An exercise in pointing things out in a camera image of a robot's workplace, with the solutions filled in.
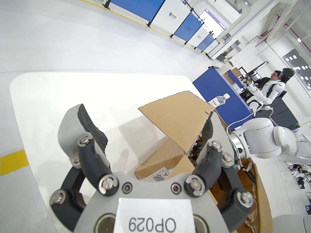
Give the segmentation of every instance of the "desk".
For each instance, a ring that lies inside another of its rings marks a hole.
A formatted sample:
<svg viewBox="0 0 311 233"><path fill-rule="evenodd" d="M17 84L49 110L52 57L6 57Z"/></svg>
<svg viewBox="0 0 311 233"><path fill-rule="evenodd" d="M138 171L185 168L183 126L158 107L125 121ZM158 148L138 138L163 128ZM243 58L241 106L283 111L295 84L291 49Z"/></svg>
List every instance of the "desk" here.
<svg viewBox="0 0 311 233"><path fill-rule="evenodd" d="M230 98L226 100L226 104L217 108L218 113L227 125L241 120L252 113L252 110L234 90L232 85L214 67L210 67L193 84L206 101L210 101L216 96L224 95L225 93L230 95ZM234 129L252 118L251 116L240 123L233 124L230 129Z"/></svg>
<svg viewBox="0 0 311 233"><path fill-rule="evenodd" d="M49 199L71 168L57 140L66 111L83 103L94 124L108 137L106 156L112 171L135 177L134 169L165 137L138 107L186 90L203 99L185 76L37 72L13 80L11 98L25 152L59 232L69 233L51 211ZM84 181L84 198L94 192Z"/></svg>

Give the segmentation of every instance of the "yellow floor line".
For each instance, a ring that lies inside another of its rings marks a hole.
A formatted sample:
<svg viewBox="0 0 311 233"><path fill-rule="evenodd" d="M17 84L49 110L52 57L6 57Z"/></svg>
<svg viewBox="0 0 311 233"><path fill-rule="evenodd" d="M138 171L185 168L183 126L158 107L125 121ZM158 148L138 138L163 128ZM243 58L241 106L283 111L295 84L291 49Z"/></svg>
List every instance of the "yellow floor line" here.
<svg viewBox="0 0 311 233"><path fill-rule="evenodd" d="M142 25L142 26L144 26L144 27L149 28L146 24L143 24L143 23L140 23L140 22L138 22L138 21L136 21L136 20L133 20L133 19L131 19L131 18L128 18L128 17L126 17L126 16L124 16L124 15L122 15L122 14L120 14L120 13L115 12L115 11L106 9L106 8L105 8L104 6L102 6L102 5L99 5L99 4L96 4L96 3L93 3L93 2L87 1L87 0L79 0L79 1L84 1L84 2L86 2L86 3L89 3L89 4L91 4L91 5L97 6L97 7L101 8L101 9L106 10L106 11L110 11L110 12L112 12L112 13L114 13L114 14L116 14L116 15L122 17L122 18L131 20L131 21L133 21L133 22L135 22L135 23L137 23L137 24L139 24L139 25ZM153 29L153 28L149 28L149 29L151 29L152 31L155 31L155 32L157 32L157 33L159 33L159 34L161 34L161 35L167 37L167 38L170 38L167 34L161 33L160 31L157 31L157 30L155 30L155 29ZM172 40L174 40L175 42L178 42L178 43L180 43L180 44L184 44L183 42L180 42L180 41L178 41L178 40L176 40L176 39L172 39ZM190 46L185 45L185 47L190 48L191 50L193 50L193 48L190 47Z"/></svg>
<svg viewBox="0 0 311 233"><path fill-rule="evenodd" d="M0 157L0 176L14 172L29 165L25 150Z"/></svg>

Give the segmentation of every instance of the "qr code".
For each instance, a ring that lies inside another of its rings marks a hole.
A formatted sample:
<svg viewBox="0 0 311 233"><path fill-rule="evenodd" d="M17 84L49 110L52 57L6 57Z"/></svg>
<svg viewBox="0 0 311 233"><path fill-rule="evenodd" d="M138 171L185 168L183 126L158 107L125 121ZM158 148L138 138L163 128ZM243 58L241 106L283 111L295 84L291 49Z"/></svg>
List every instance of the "qr code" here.
<svg viewBox="0 0 311 233"><path fill-rule="evenodd" d="M153 176L153 179L154 179L156 182L162 182L162 181L165 180L165 178L164 178L161 174L154 175L154 176Z"/></svg>

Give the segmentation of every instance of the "water bottle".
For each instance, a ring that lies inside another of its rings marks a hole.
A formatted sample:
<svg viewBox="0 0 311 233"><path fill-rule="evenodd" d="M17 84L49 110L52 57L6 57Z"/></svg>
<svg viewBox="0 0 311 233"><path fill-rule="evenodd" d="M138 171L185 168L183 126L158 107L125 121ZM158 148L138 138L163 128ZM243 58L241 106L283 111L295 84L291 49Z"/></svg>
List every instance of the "water bottle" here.
<svg viewBox="0 0 311 233"><path fill-rule="evenodd" d="M219 107L220 105L223 105L226 103L226 100L230 98L230 95L228 93L225 93L224 96L216 96L208 103L211 104L213 107Z"/></svg>

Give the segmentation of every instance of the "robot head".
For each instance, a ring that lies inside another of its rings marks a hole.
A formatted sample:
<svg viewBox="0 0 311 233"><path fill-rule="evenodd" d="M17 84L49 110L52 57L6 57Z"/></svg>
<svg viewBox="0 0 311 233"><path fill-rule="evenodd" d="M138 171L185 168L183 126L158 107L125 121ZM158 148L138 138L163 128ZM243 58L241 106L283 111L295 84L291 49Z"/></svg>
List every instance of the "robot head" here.
<svg viewBox="0 0 311 233"><path fill-rule="evenodd" d="M280 73L279 79L281 82L287 83L287 81L294 76L295 71L291 68L284 68L282 72Z"/></svg>

